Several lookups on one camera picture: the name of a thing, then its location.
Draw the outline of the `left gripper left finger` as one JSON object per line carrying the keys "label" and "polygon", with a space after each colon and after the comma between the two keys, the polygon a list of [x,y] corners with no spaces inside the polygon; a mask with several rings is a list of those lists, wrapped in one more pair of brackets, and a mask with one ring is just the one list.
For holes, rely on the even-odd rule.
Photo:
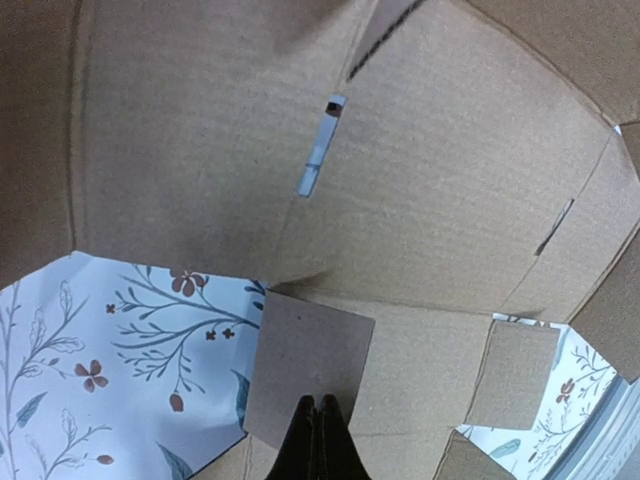
{"label": "left gripper left finger", "polygon": [[314,398],[303,395],[296,406],[268,480],[315,480],[318,478],[316,415]]}

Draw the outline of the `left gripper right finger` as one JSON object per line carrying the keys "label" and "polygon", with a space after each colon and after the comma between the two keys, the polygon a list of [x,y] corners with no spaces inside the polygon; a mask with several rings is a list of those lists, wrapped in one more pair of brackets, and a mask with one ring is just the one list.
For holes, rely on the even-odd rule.
{"label": "left gripper right finger", "polygon": [[369,480],[337,398],[322,398],[317,416],[318,478],[322,480]]}

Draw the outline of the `brown cardboard box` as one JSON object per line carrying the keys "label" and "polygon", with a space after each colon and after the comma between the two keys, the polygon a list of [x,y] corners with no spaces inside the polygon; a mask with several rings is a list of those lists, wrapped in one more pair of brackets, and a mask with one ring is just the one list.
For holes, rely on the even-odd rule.
{"label": "brown cardboard box", "polygon": [[639,381],[635,1],[5,1],[1,288],[74,252],[266,287],[268,478],[334,395],[369,479],[505,479],[561,325]]}

